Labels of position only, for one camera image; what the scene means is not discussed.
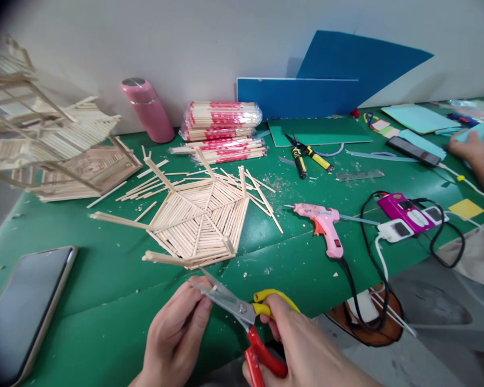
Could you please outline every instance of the black cable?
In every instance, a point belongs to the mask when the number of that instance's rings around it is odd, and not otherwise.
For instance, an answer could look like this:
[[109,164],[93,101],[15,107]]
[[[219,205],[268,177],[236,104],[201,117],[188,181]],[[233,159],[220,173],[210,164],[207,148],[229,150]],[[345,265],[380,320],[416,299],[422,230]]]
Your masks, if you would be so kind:
[[[429,249],[430,249],[430,253],[434,256],[434,258],[441,265],[443,265],[447,269],[453,269],[455,266],[457,266],[457,264],[461,260],[462,255],[464,253],[464,249],[466,247],[466,240],[464,238],[463,233],[461,232],[461,230],[459,230],[453,224],[451,224],[449,222],[448,223],[445,222],[445,212],[443,211],[443,208],[439,204],[437,204],[436,202],[434,202],[430,199],[427,199],[427,198],[413,199],[413,200],[411,200],[411,202],[416,203],[416,204],[420,204],[420,203],[423,203],[423,202],[429,202],[429,203],[432,203],[434,206],[436,206],[437,209],[441,212],[441,224],[439,225],[439,228],[437,229],[436,235],[434,235],[434,237],[430,241]],[[449,225],[450,228],[454,229],[457,232],[457,234],[459,235],[459,237],[461,238],[461,247],[459,249],[459,253],[457,254],[457,258],[455,258],[455,261],[453,261],[452,264],[448,264],[445,261],[443,261],[443,259],[439,255],[437,255],[435,250],[434,250],[434,247],[436,245],[436,241],[439,238],[439,236],[441,235],[441,232],[443,232],[443,228],[445,227],[445,225]]]
[[[378,195],[387,195],[387,193],[386,192],[383,192],[383,191],[376,191],[376,192],[372,193],[370,195],[369,199],[363,204],[363,206],[362,206],[362,208],[360,210],[360,218],[363,218],[364,217],[364,211],[365,211],[366,205],[375,196],[378,196]],[[383,273],[382,268],[380,267],[380,265],[378,264],[378,262],[375,260],[375,257],[373,256],[373,252],[371,251],[371,247],[370,247],[369,241],[367,239],[367,234],[366,234],[366,230],[364,228],[364,223],[361,223],[360,226],[362,227],[362,234],[364,236],[364,241],[366,243],[367,252],[368,252],[369,257],[371,258],[371,261],[373,262],[376,270],[378,271],[378,274],[380,276],[380,280],[383,282],[383,285],[385,287],[385,292],[386,292],[385,293],[385,296],[383,298],[383,300],[384,300],[384,302],[383,302],[383,313],[382,313],[382,316],[380,318],[380,322],[378,323],[378,325],[376,327],[373,327],[373,326],[369,325],[368,323],[364,322],[364,319],[362,318],[362,315],[361,315],[361,312],[360,312],[359,301],[357,299],[357,288],[355,286],[355,281],[353,280],[353,276],[351,274],[350,266],[348,265],[348,262],[344,259],[344,257],[342,257],[340,259],[340,262],[341,262],[341,265],[343,266],[344,270],[347,273],[348,281],[350,283],[351,294],[352,294],[353,300],[355,302],[355,309],[357,309],[357,315],[358,315],[360,321],[362,322],[362,324],[370,332],[376,333],[376,332],[381,331],[382,328],[383,328],[383,326],[386,323],[386,319],[387,319],[387,307],[388,307],[388,304],[389,304],[390,287],[389,287],[389,283],[386,280],[385,274]]]

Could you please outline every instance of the white wall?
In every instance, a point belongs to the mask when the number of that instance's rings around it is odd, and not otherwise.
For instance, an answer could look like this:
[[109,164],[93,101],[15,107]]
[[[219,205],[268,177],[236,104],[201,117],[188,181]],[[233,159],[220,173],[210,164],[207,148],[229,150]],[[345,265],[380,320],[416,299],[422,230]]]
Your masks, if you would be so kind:
[[123,132],[142,128],[122,79],[150,80],[179,125],[185,101],[233,100],[237,76],[294,77],[317,29],[435,55],[363,106],[484,95],[484,0],[24,0],[1,28],[58,100],[98,95]]

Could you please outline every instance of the pink thermos bottle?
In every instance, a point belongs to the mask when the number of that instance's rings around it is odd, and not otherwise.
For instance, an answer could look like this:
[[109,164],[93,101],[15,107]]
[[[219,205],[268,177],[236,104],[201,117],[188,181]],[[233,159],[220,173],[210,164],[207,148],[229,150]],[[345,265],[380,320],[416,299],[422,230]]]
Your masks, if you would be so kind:
[[121,82],[120,88],[154,142],[165,143],[174,139],[172,124],[149,81],[142,78],[127,78]]

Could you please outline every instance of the green cutting mat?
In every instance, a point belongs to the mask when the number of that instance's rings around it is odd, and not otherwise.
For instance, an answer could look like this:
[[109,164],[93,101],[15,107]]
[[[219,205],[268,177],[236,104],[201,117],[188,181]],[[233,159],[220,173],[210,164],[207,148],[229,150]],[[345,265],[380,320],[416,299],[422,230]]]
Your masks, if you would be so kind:
[[269,120],[267,124],[276,148],[292,146],[284,133],[290,136],[296,134],[297,139],[305,145],[373,141],[362,126],[351,117]]

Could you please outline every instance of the red scissor handle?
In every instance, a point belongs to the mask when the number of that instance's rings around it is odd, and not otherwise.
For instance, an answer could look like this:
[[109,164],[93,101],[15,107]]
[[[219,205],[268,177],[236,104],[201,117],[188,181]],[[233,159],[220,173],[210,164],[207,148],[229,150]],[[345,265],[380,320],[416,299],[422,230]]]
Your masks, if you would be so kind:
[[287,365],[276,359],[267,349],[267,347],[262,342],[260,335],[258,334],[257,328],[253,325],[250,331],[247,333],[247,337],[252,344],[252,347],[249,348],[247,351],[256,351],[258,358],[260,359],[261,363],[265,365],[274,375],[278,378],[285,378],[287,377],[288,368]]
[[260,364],[258,363],[257,351],[253,346],[250,346],[246,349],[245,355],[249,374],[251,375],[251,384],[253,387],[265,387],[264,377],[262,376]]

